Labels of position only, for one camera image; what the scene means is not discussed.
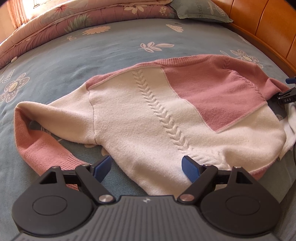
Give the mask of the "pink and cream knit sweater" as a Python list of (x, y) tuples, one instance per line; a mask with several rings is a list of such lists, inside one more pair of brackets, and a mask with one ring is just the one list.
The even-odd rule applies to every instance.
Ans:
[(58, 143), (101, 145), (149, 195), (180, 195), (181, 160), (254, 178), (295, 144), (295, 105), (279, 120), (267, 102), (287, 91), (256, 64), (224, 55), (159, 59), (96, 75), (50, 104), (15, 108), (16, 147), (38, 174), (82, 161)]

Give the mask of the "orange wooden headboard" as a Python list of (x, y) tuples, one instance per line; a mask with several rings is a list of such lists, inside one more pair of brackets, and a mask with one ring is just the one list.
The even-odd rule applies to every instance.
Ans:
[(224, 24), (295, 77), (295, 9), (287, 1), (214, 1), (232, 23)]

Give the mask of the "blue-green flowers pillow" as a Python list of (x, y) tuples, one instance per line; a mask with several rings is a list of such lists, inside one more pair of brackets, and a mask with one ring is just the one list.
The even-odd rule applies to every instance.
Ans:
[(215, 23), (232, 23), (227, 13), (210, 0), (173, 0), (170, 6), (179, 19), (193, 19)]

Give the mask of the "pink floral folded quilt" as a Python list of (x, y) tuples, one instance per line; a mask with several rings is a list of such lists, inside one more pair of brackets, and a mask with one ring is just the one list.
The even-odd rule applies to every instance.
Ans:
[(176, 19), (171, 1), (67, 1), (19, 27), (1, 43), (1, 67), (57, 37), (95, 25), (146, 18)]

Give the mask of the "pink striped curtain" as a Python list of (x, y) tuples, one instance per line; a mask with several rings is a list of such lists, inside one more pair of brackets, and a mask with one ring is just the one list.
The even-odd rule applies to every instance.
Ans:
[(29, 22), (22, 0), (8, 0), (6, 1), (6, 5), (15, 30)]

